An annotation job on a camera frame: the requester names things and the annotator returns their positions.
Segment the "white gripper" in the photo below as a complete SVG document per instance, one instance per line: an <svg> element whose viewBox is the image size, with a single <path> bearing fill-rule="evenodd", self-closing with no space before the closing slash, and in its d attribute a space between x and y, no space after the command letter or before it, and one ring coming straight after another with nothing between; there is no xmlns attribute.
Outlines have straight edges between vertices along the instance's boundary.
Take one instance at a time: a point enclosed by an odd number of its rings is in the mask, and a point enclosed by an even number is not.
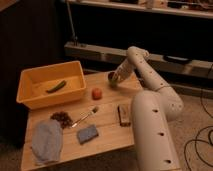
<svg viewBox="0 0 213 171"><path fill-rule="evenodd" d="M125 59L116 69L115 73L112 76L112 82L117 84L119 80L127 79L132 72L134 71L134 66Z"/></svg>

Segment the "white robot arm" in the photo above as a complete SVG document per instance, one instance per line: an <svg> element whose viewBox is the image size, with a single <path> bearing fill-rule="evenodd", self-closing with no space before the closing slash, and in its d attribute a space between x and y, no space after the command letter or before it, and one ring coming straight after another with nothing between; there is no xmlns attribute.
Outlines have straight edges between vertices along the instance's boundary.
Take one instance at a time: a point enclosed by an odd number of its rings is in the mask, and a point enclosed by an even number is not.
<svg viewBox="0 0 213 171"><path fill-rule="evenodd" d="M132 130L140 171L182 171L168 122L183 111L176 91L148 63L149 52L135 46L115 70L112 80L119 84L137 70L147 90L131 102Z"/></svg>

